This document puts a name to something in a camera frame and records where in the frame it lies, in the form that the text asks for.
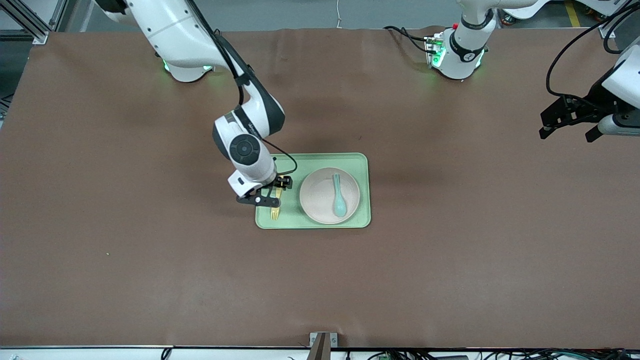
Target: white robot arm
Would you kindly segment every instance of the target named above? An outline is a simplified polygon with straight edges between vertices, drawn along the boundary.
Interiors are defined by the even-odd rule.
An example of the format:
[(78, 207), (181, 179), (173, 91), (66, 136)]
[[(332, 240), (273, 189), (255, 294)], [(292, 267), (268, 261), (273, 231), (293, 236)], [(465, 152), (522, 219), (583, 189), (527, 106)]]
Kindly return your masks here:
[[(94, 0), (109, 18), (137, 24), (172, 76), (182, 82), (200, 79), (212, 67), (234, 75), (239, 104), (214, 122), (212, 137), (236, 171), (229, 185), (239, 202), (279, 206), (279, 200), (262, 197), (259, 189), (291, 187), (291, 178), (279, 176), (262, 139), (284, 124), (284, 111), (256, 78), (236, 50), (213, 31), (193, 0)], [(250, 99), (244, 102), (243, 88)]]
[[(429, 66), (451, 79), (465, 79), (480, 66), (486, 41), (496, 26), (492, 8), (523, 8), (536, 2), (536, 0), (456, 1), (463, 11), (460, 25), (425, 38)], [(612, 14), (609, 20), (604, 20), (583, 31), (575, 40), (599, 25), (620, 16), (612, 26), (615, 28), (625, 17), (638, 10), (640, 10), (640, 3), (627, 5)], [(640, 136), (640, 38), (618, 53), (621, 55), (616, 65), (591, 87), (591, 91), (585, 97), (553, 92), (547, 76), (547, 90), (558, 96), (558, 99), (541, 113), (543, 127), (540, 129), (540, 137), (542, 139), (546, 139), (560, 127), (581, 122), (598, 124), (586, 133), (588, 142), (593, 142), (602, 135)], [(551, 65), (549, 75), (556, 62), (557, 58)]]
[(485, 45), (496, 27), (493, 8), (523, 8), (536, 0), (456, 0), (462, 7), (457, 28), (427, 38), (429, 66), (451, 79), (468, 78), (480, 66)]
[(602, 135), (640, 136), (640, 37), (631, 43), (592, 87), (587, 96), (558, 94), (540, 116), (540, 138), (583, 122), (597, 123), (585, 135), (594, 142)]

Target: brown table surface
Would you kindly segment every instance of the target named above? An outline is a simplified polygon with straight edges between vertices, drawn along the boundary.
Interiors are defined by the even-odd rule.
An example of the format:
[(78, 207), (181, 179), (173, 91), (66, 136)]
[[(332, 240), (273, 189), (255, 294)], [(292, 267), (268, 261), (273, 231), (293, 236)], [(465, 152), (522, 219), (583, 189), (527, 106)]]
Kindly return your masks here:
[[(369, 158), (370, 226), (331, 231), (235, 202), (211, 139), (228, 74), (178, 83), (142, 34), (53, 33), (1, 131), (0, 343), (640, 348), (640, 141), (538, 138), (579, 31), (496, 31), (464, 82), (387, 31), (227, 34), (287, 112), (270, 140)], [(553, 85), (614, 61), (594, 33)]]

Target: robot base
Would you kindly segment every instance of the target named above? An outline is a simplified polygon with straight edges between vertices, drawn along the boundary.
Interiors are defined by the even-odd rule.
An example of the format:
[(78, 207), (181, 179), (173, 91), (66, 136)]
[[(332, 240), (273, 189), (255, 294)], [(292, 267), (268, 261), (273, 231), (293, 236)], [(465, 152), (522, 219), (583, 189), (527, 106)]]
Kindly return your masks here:
[(424, 38), (426, 41), (425, 49), (436, 52), (435, 54), (427, 54), (427, 64), (430, 69), (440, 71), (447, 78), (466, 79), (480, 66), (485, 50), (477, 56), (474, 55), (471, 61), (463, 61), (458, 54), (451, 50), (449, 39), (453, 31), (453, 29), (446, 29), (433, 37)]
[(204, 76), (208, 71), (211, 71), (213, 67), (211, 66), (201, 66), (195, 68), (184, 68), (178, 67), (175, 65), (170, 65), (169, 63), (164, 63), (164, 69), (171, 73), (174, 79), (180, 81), (181, 83), (192, 83), (201, 77)]

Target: yellow fork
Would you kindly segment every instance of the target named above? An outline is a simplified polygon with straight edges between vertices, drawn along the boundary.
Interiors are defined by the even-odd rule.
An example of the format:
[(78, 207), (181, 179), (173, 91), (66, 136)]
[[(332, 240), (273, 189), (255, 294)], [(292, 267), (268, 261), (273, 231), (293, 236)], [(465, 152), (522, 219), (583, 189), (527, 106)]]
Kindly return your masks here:
[[(281, 195), (282, 195), (282, 188), (276, 188), (276, 198), (279, 199)], [(278, 220), (279, 216), (280, 216), (280, 206), (277, 208), (271, 208), (271, 219)]]

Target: metal bracket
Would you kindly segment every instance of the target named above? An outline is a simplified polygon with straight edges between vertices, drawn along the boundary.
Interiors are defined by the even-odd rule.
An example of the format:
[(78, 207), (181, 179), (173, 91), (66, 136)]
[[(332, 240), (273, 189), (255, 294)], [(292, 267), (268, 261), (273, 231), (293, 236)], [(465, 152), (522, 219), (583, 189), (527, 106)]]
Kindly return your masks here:
[(0, 0), (0, 8), (33, 37), (34, 45), (47, 43), (53, 29), (22, 0)]
[(314, 343), (316, 342), (316, 339), (318, 339), (318, 335), (319, 334), (326, 334), (327, 336), (329, 336), (329, 344), (331, 345), (331, 347), (338, 347), (338, 333), (337, 332), (326, 332), (326, 331), (319, 331), (319, 332), (311, 332), (309, 334), (309, 346), (313, 347)]
[(10, 102), (0, 99), (0, 127), (4, 122), (4, 118), (6, 118), (7, 112), (9, 111), (9, 105), (11, 105)]
[[(607, 27), (603, 28), (602, 26), (599, 26), (598, 27), (598, 32), (600, 33), (600, 38), (604, 39), (607, 36), (607, 32), (609, 32), (609, 29), (607, 29)], [(616, 38), (616, 32), (613, 31), (609, 38)]]
[(44, 45), (47, 43), (47, 39), (49, 39), (49, 32), (45, 31), (44, 37), (33, 38), (33, 45)]

